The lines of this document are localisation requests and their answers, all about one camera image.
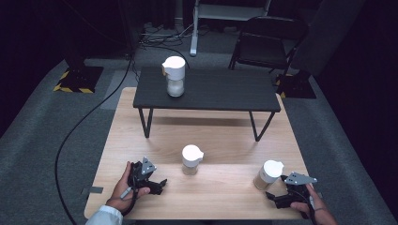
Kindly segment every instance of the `sleeve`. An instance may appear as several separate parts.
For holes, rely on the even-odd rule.
[[[123,221],[123,216],[117,209],[111,206],[103,205],[100,207],[99,211],[97,211],[85,224],[86,225],[94,225],[94,224],[121,225],[122,221]]]

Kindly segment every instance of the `yellow and black tape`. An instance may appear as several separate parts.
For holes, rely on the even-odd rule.
[[[94,93],[94,87],[81,87],[79,84],[67,85],[65,80],[68,79],[68,75],[70,75],[69,70],[65,71],[61,78],[58,81],[58,84],[55,86],[54,91],[63,91],[63,92],[77,92],[77,93]]]

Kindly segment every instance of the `black curtain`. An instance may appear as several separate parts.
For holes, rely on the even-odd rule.
[[[69,67],[76,70],[84,69],[84,58],[81,57],[76,48],[75,40],[65,20],[66,13],[61,8],[65,5],[53,0],[32,1],[38,17],[44,25],[48,26],[58,43],[60,52],[63,54]]]
[[[323,0],[291,67],[319,75],[356,20],[364,2]]]
[[[367,0],[340,46],[315,77],[396,219],[397,11],[396,0]]]
[[[42,25],[29,2],[2,1],[0,21],[2,137],[38,83],[63,56],[50,29]]]
[[[149,0],[144,2],[145,22],[153,27],[175,28],[176,0]]]
[[[54,27],[55,21],[52,17],[58,17],[58,22],[67,29],[68,38],[72,39],[76,51],[83,58],[127,52],[130,50],[129,45],[136,45],[138,42],[137,34],[143,27],[141,13],[144,0],[55,1],[52,5],[57,6],[58,13],[53,15],[51,12],[54,8],[41,3],[42,1],[31,2],[35,6],[38,18],[42,19],[43,26],[49,27],[53,32],[54,28],[51,27]],[[60,39],[64,35],[54,36]]]

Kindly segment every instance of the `black cable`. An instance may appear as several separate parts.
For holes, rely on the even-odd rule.
[[[135,185],[135,182],[136,182],[135,177],[132,179],[132,182],[133,182],[133,185],[132,185],[132,199],[131,199],[131,203],[130,203],[130,205],[129,205],[129,208],[128,208],[126,211],[124,211],[124,212],[122,213],[122,216],[123,216],[123,217],[131,212],[132,208],[134,207],[134,205],[135,205],[135,203],[137,202],[137,199],[138,199],[138,188],[137,188],[137,186]]]
[[[290,191],[292,191],[295,194],[299,195],[305,201],[305,203],[307,203],[308,208],[310,209],[310,220],[313,223],[313,225],[317,225],[316,220],[315,220],[315,211],[314,211],[313,206],[311,205],[311,203],[308,202],[308,200],[302,194],[300,194],[298,191],[295,191],[295,190],[290,190]]]
[[[68,218],[70,220],[70,222],[74,225],[77,224],[76,221],[73,219],[73,216],[70,214],[67,205],[65,204],[64,198],[62,197],[62,193],[61,193],[61,188],[59,186],[59,181],[58,181],[58,160],[59,160],[59,156],[61,154],[62,148],[65,145],[65,142],[68,140],[69,136],[72,134],[72,132],[85,120],[85,118],[87,118],[88,115],[90,115],[93,111],[95,111],[100,105],[102,105],[106,100],[108,100],[122,85],[122,83],[124,82],[124,80],[127,77],[127,74],[129,72],[130,69],[130,64],[133,61],[133,56],[131,57],[130,61],[129,61],[129,65],[127,66],[126,69],[126,73],[122,79],[122,81],[120,82],[119,86],[114,90],[114,92],[112,92],[108,97],[106,97],[104,100],[102,100],[96,107],[94,107],[90,112],[88,112],[88,114],[86,114],[68,133],[68,135],[65,137],[64,141],[61,143],[61,145],[58,148],[58,152],[56,154],[56,158],[55,158],[55,164],[54,164],[54,174],[55,174],[55,183],[56,183],[56,190],[58,192],[58,196],[59,199],[61,200],[62,203],[62,207],[64,208],[65,213],[68,215]]]
[[[190,67],[190,64],[188,63],[188,61],[187,61],[187,59],[185,58],[185,56],[184,56],[181,52],[179,52],[179,51],[177,51],[177,50],[170,49],[170,48],[166,48],[166,47],[161,47],[161,46],[143,45],[143,48],[146,48],[146,47],[159,48],[159,49],[166,49],[166,50],[174,51],[174,52],[178,53],[179,55],[181,55],[182,58],[184,58],[185,63],[187,64],[188,68],[191,68],[191,67]]]
[[[160,32],[160,30],[163,29],[163,25],[160,25],[158,27],[153,27],[152,25],[150,27],[144,27],[145,29],[145,35],[156,35],[156,33]]]
[[[163,37],[154,37],[151,38],[152,36],[157,36],[156,33],[160,32],[161,28],[157,28],[156,31],[151,32],[149,34],[143,34],[144,36],[148,37],[143,37],[142,41],[140,41],[141,44],[146,44],[146,45],[151,45],[151,46],[159,46],[159,45],[164,45],[166,47],[173,47],[173,46],[179,46],[183,44],[182,39],[187,37],[185,35],[186,33],[190,32],[191,27],[193,26],[193,23],[184,29],[182,32],[178,32],[178,29],[176,28],[176,34],[173,35],[159,35]]]
[[[132,51],[130,29],[128,27],[128,22],[127,22],[127,18],[126,18],[126,12],[124,11],[124,9],[126,9],[126,6],[122,6],[122,4],[123,4],[122,0],[118,0],[117,3],[118,3],[118,6],[119,6],[120,19],[122,20],[122,23],[123,23],[123,31],[124,31],[124,34],[125,34],[126,43],[128,45],[128,48]]]

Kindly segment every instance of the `dark background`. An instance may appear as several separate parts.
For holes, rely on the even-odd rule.
[[[8,0],[0,3],[0,135],[7,130],[42,78],[64,58],[56,36],[42,22],[43,17],[38,16],[40,8],[32,7],[32,2]],[[117,2],[68,2],[100,31],[126,43]],[[62,6],[60,15],[73,39],[77,40],[75,44],[81,57],[126,50],[127,46],[99,36],[62,5],[62,1],[59,4]],[[133,21],[149,20],[148,14],[142,14],[143,10],[133,8],[138,9],[131,16]],[[397,9],[397,1],[366,1],[350,31],[315,78],[396,218]]]

